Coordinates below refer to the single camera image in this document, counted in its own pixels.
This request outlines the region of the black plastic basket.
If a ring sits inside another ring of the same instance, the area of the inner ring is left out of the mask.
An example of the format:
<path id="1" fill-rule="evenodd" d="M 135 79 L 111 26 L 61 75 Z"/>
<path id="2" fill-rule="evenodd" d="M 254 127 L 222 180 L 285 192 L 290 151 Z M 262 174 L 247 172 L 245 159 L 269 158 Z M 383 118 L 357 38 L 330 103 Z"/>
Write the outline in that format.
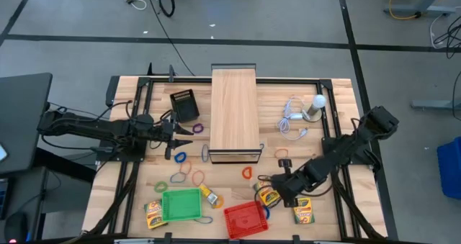
<path id="1" fill-rule="evenodd" d="M 170 100 L 178 122 L 191 122 L 199 117 L 200 112 L 193 90 L 173 93 L 170 95 Z"/>

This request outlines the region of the Crayola crayon box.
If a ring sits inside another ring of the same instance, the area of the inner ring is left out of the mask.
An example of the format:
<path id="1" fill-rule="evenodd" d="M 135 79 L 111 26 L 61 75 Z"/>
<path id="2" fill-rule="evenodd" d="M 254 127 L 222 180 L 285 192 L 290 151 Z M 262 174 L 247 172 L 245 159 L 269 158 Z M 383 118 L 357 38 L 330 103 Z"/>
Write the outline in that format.
<path id="1" fill-rule="evenodd" d="M 253 189 L 255 191 L 254 201 L 260 201 L 263 206 L 269 209 L 277 206 L 282 200 L 269 182 L 258 181 L 253 185 Z"/>
<path id="2" fill-rule="evenodd" d="M 167 225 L 167 222 L 163 220 L 163 207 L 162 201 L 160 199 L 145 204 L 144 210 L 146 214 L 147 227 L 149 230 Z"/>
<path id="3" fill-rule="evenodd" d="M 315 222 L 313 214 L 313 206 L 310 197 L 302 197 L 297 199 L 298 206 L 293 207 L 293 215 L 295 224 L 308 225 Z"/>

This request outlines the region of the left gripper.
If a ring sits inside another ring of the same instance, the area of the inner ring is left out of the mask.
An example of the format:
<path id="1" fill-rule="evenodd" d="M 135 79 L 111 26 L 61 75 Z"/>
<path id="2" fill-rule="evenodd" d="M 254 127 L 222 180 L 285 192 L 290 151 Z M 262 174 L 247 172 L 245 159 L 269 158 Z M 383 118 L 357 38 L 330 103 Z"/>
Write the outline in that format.
<path id="1" fill-rule="evenodd" d="M 174 139 L 174 133 L 179 135 L 193 135 L 193 132 L 190 132 L 180 125 L 176 124 L 176 112 L 168 111 L 162 115 L 158 121 L 158 124 L 161 126 L 163 139 L 166 143 L 166 149 L 164 157 L 166 160 L 171 159 L 171 152 L 175 148 L 181 147 L 193 143 L 192 140 L 177 140 Z"/>

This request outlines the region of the silver aluminium bar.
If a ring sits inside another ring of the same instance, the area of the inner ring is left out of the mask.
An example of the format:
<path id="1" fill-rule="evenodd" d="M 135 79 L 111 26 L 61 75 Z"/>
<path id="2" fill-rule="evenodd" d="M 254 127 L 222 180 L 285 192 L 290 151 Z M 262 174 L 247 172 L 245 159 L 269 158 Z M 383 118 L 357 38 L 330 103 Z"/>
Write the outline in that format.
<path id="1" fill-rule="evenodd" d="M 114 240 L 113 244 L 155 244 L 154 238 L 126 238 Z"/>

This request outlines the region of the small yellow white packet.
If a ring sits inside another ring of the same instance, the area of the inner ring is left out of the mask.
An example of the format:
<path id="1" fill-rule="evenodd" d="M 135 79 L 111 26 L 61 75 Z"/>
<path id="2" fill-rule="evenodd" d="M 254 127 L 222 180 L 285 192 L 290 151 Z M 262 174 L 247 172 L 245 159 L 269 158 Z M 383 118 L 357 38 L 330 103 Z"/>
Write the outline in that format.
<path id="1" fill-rule="evenodd" d="M 200 189 L 202 195 L 204 196 L 204 198 L 206 198 L 206 200 L 212 206 L 217 204 L 218 196 L 211 189 L 209 189 L 204 183 L 201 183 L 199 185 L 199 189 Z"/>

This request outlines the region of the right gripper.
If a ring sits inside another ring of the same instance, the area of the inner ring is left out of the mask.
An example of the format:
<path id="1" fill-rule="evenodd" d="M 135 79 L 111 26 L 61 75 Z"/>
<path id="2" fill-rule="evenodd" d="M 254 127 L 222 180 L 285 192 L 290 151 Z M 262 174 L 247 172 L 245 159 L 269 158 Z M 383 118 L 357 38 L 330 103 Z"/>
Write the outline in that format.
<path id="1" fill-rule="evenodd" d="M 297 179 L 291 173 L 292 161 L 287 158 L 278 160 L 280 168 L 284 169 L 284 173 L 275 174 L 269 177 L 274 190 L 283 200 L 284 207 L 297 207 Z"/>

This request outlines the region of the grey desk leg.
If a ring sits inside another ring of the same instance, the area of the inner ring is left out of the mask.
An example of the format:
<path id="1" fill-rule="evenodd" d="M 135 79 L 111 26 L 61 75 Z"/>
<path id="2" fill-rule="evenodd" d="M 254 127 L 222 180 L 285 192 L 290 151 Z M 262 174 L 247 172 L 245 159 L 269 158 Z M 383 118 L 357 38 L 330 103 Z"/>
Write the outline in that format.
<path id="1" fill-rule="evenodd" d="M 412 4 L 394 4 L 388 0 L 383 11 L 396 20 L 418 19 L 423 16 L 447 16 L 456 12 L 455 6 L 436 5 L 437 0 L 418 0 Z"/>

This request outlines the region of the black aluminium frame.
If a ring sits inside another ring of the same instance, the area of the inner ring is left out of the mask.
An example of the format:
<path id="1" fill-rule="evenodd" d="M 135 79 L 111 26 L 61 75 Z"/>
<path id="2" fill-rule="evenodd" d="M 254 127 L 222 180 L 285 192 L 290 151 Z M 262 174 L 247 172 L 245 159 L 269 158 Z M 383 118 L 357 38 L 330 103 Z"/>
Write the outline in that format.
<path id="1" fill-rule="evenodd" d="M 308 126 L 308 134 L 303 139 L 290 141 L 285 139 L 276 128 L 276 121 L 282 114 L 285 102 L 291 96 L 299 96 L 307 103 L 316 93 L 314 84 L 307 84 L 307 80 L 315 79 L 291 79 L 291 78 L 257 78 L 256 90 L 259 104 L 259 139 L 264 143 L 264 149 L 259 162 L 256 163 L 229 163 L 211 164 L 211 161 L 203 163 L 201 160 L 202 146 L 209 144 L 210 110 L 211 110 L 211 83 L 192 81 L 202 79 L 189 77 L 185 82 L 164 82 L 167 78 L 159 78 L 153 83 L 153 96 L 149 113 L 155 119 L 160 117 L 171 103 L 169 95 L 186 89 L 192 89 L 197 100 L 200 111 L 199 122 L 206 125 L 204 132 L 194 136 L 179 135 L 177 138 L 192 140 L 193 143 L 177 148 L 172 151 L 170 161 L 164 158 L 164 145 L 152 150 L 147 147 L 146 157 L 141 162 L 138 179 L 135 187 L 134 201 L 131 210 L 130 223 L 127 236 L 134 238 L 164 238 L 167 232 L 172 234 L 172 239 L 228 239 L 228 231 L 225 223 L 224 209 L 252 202 L 254 193 L 252 186 L 256 183 L 258 175 L 272 175 L 282 173 L 283 169 L 278 167 L 277 158 L 274 156 L 279 149 L 287 149 L 288 158 L 292 159 L 293 170 L 309 158 L 317 158 L 321 155 L 321 138 L 324 136 L 321 122 Z M 358 114 L 352 83 L 349 79 L 329 80 L 333 86 L 336 104 L 339 104 L 340 125 L 343 132 L 351 132 L 352 125 L 346 125 L 346 118 Z M 192 164 L 192 170 L 183 183 L 169 183 L 168 190 L 189 189 L 194 186 L 192 174 L 196 171 L 203 171 L 205 174 L 204 183 L 216 194 L 223 196 L 224 205 L 221 208 L 213 209 L 210 204 L 205 205 L 202 198 L 202 213 L 204 216 L 213 218 L 210 224 L 202 224 L 194 220 L 169 222 L 154 230 L 149 230 L 146 223 L 146 215 L 143 209 L 144 204 L 155 199 L 160 199 L 161 194 L 156 193 L 153 188 L 158 181 L 168 181 L 169 177 L 179 171 L 179 164 L 174 162 L 173 154 L 186 152 L 187 159 Z M 277 152 L 277 157 L 282 158 L 285 150 Z M 242 177 L 242 170 L 252 167 L 251 179 Z M 340 240 L 338 219 L 333 190 L 324 196 L 313 198 L 313 211 L 315 222 L 308 225 L 296 225 L 293 218 L 292 208 L 285 208 L 283 202 L 271 209 L 268 219 L 269 229 L 254 235 L 244 237 L 244 240 L 293 240 L 293 235 L 298 235 L 301 240 Z"/>

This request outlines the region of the bulb lamp on wooden base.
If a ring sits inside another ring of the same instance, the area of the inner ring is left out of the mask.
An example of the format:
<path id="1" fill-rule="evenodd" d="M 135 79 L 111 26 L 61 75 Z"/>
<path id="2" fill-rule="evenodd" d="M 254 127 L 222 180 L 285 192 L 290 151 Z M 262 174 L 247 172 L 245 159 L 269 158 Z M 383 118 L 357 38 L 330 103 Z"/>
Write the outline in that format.
<path id="1" fill-rule="evenodd" d="M 303 119 L 307 122 L 317 122 L 322 117 L 322 108 L 325 105 L 326 98 L 321 94 L 315 95 L 312 102 L 302 108 Z"/>

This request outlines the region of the blue plastic bin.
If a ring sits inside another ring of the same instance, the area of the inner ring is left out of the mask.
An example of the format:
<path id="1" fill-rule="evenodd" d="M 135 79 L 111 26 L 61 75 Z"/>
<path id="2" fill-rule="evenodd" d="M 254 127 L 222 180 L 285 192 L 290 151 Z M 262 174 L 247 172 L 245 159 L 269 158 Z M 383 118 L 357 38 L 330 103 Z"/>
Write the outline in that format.
<path id="1" fill-rule="evenodd" d="M 461 136 L 437 148 L 439 175 L 445 196 L 461 199 Z"/>

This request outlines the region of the grey desk foot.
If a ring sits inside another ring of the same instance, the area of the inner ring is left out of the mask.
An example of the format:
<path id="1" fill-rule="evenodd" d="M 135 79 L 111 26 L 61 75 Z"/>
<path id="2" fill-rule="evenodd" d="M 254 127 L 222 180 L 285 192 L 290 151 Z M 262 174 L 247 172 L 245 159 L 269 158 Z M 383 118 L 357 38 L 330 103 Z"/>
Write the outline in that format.
<path id="1" fill-rule="evenodd" d="M 461 109 L 461 98 L 455 100 L 412 100 L 411 107 L 414 109 Z"/>

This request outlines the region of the green plastic basket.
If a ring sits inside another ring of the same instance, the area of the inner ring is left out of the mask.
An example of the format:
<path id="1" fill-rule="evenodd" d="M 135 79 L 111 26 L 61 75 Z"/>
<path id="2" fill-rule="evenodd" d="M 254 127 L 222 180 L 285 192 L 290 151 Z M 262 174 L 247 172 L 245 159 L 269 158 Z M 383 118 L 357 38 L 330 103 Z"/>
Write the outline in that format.
<path id="1" fill-rule="evenodd" d="M 202 217 L 198 188 L 165 191 L 162 194 L 162 219 L 165 222 L 195 220 Z"/>

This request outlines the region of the black corner plate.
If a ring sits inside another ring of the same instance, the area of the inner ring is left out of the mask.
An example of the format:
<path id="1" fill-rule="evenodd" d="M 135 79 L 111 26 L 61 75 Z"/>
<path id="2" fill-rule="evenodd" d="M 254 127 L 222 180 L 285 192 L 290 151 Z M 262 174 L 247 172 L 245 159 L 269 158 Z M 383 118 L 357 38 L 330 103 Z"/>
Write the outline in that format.
<path id="1" fill-rule="evenodd" d="M 107 90 L 105 94 L 105 105 L 107 107 L 112 107 L 114 104 L 115 94 L 117 92 L 119 80 L 120 80 L 119 76 L 112 76 L 109 80 L 109 84 L 107 86 Z"/>

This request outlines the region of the black computer mouse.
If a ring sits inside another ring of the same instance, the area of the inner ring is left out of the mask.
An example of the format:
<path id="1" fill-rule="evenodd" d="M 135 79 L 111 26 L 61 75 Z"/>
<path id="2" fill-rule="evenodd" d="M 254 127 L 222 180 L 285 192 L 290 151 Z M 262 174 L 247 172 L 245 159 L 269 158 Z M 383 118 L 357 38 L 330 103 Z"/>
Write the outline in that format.
<path id="1" fill-rule="evenodd" d="M 24 243 L 27 236 L 27 215 L 24 212 L 16 212 L 6 219 L 4 237 L 7 243 Z"/>

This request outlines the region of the red plastic basket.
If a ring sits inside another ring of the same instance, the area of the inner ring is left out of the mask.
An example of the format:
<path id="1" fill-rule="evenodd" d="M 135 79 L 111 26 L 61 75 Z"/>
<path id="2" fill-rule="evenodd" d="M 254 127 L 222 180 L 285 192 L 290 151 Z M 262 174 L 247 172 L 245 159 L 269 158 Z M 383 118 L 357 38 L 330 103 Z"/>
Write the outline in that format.
<path id="1" fill-rule="evenodd" d="M 259 201 L 226 208 L 223 214 L 230 239 L 248 237 L 269 229 L 264 208 Z"/>

